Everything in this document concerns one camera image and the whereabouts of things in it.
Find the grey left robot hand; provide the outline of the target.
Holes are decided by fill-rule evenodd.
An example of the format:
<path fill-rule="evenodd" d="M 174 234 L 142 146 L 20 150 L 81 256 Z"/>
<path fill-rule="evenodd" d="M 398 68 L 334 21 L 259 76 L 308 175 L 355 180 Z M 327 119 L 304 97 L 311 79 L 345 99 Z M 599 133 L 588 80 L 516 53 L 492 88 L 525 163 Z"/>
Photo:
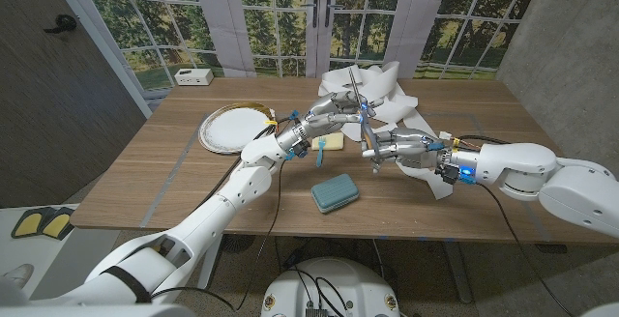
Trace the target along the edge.
<path fill-rule="evenodd" d="M 348 123 L 360 124 L 363 111 L 374 116 L 373 109 L 383 103 L 382 99 L 368 101 L 353 91 L 328 93 L 311 106 L 295 130 L 306 139 L 332 133 Z"/>

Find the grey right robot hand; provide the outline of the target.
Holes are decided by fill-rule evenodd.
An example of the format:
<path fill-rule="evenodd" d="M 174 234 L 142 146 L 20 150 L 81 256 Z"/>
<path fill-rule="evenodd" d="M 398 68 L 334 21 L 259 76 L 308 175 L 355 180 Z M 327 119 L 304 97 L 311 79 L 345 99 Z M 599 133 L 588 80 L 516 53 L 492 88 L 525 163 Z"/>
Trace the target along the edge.
<path fill-rule="evenodd" d="M 436 152 L 445 148 L 439 138 L 409 128 L 362 132 L 362 156 L 371 161 L 378 173 L 384 161 L 394 161 L 405 167 L 427 168 L 436 165 Z"/>

